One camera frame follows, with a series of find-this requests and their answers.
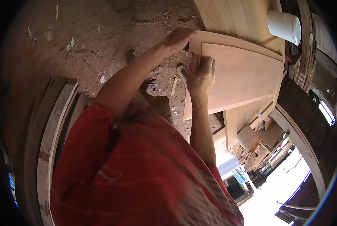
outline metal bar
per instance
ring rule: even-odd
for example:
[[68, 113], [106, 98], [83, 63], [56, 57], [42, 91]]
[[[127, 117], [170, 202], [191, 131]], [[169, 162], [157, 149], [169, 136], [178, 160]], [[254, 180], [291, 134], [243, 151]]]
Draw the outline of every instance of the metal bar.
[[284, 203], [280, 203], [277, 201], [278, 204], [281, 204], [285, 207], [293, 208], [293, 209], [302, 209], [302, 210], [315, 210], [317, 207], [302, 207], [302, 206], [292, 206]]

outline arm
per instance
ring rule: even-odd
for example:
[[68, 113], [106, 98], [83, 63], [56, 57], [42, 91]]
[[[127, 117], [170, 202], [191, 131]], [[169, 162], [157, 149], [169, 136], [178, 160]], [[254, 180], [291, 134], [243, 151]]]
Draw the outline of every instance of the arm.
[[207, 95], [214, 84], [216, 61], [211, 57], [192, 55], [187, 88], [192, 102], [190, 145], [206, 165], [216, 165], [213, 135], [207, 113]]
[[115, 119], [119, 118], [152, 69], [165, 57], [183, 49], [196, 33], [196, 30], [189, 28], [174, 29], [162, 42], [136, 57], [110, 78], [94, 101], [111, 110]]

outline striped shirt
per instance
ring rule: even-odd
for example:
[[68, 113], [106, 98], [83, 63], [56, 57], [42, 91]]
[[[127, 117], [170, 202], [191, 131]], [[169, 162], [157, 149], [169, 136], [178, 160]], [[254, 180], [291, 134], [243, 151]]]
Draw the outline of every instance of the striped shirt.
[[118, 123], [89, 106], [53, 175], [60, 225], [244, 225], [216, 166], [148, 106], [132, 101]]

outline wooden plank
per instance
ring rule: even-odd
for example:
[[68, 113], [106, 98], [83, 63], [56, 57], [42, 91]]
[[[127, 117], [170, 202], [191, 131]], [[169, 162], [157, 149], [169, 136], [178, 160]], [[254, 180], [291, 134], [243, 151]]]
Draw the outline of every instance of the wooden plank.
[[66, 81], [66, 78], [53, 79], [53, 82], [46, 90], [37, 111], [31, 116], [26, 137], [24, 154], [24, 188], [28, 211], [31, 219], [34, 221], [34, 225], [43, 225], [42, 220], [39, 219], [41, 214], [38, 205], [36, 181], [39, 143], [43, 136], [44, 127], [48, 121], [49, 114]]
[[[209, 114], [272, 97], [278, 76], [282, 77], [281, 61], [256, 52], [203, 43], [202, 54], [216, 59], [216, 82], [208, 94]], [[186, 92], [183, 119], [191, 117], [191, 98]]]
[[271, 57], [279, 61], [283, 60], [283, 56], [271, 50], [268, 50], [264, 47], [256, 45], [254, 43], [234, 38], [228, 35], [216, 34], [206, 31], [198, 31], [198, 33], [193, 38], [190, 39], [189, 52], [193, 52], [195, 54], [202, 53], [202, 43], [211, 43], [211, 44], [236, 47], [251, 52], [260, 53], [264, 56]]
[[269, 125], [272, 123], [273, 119], [270, 118], [268, 121], [265, 121], [265, 124], [264, 124], [264, 131], [266, 131], [269, 127]]
[[226, 135], [226, 147], [232, 147], [238, 134], [239, 108], [224, 111], [224, 124]]
[[[282, 11], [279, 0], [191, 0], [201, 28], [226, 34], [255, 44], [273, 37], [267, 23], [269, 10]], [[277, 38], [267, 49], [285, 52], [285, 40]]]
[[70, 130], [72, 129], [75, 121], [78, 119], [78, 117], [83, 113], [84, 108], [85, 108], [85, 103], [87, 102], [87, 97], [84, 94], [80, 94], [78, 97], [78, 100], [74, 106], [72, 115], [69, 120], [68, 128], [67, 128], [67, 133], [64, 139], [64, 143], [67, 140], [67, 137], [69, 135]]
[[236, 37], [226, 1], [191, 0], [191, 5], [203, 30]]
[[69, 104], [76, 94], [77, 86], [77, 82], [75, 84], [70, 84], [70, 82], [65, 84], [50, 113], [41, 140], [37, 166], [37, 193], [44, 225], [53, 225], [49, 209], [53, 156], [60, 135], [61, 125], [64, 123]]
[[171, 96], [173, 96], [175, 94], [176, 84], [177, 84], [177, 78], [175, 78], [175, 80], [173, 82]]

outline hand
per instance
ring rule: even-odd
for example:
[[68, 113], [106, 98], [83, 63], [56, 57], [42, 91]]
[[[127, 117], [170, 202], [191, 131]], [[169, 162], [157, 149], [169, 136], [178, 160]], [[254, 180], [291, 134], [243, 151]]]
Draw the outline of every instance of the hand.
[[190, 28], [178, 27], [175, 28], [162, 42], [167, 49], [167, 55], [170, 56], [174, 53], [180, 52], [189, 43], [189, 40], [196, 35], [197, 30]]
[[216, 60], [209, 56], [192, 54], [187, 74], [187, 89], [191, 102], [207, 104], [207, 95], [215, 83]]

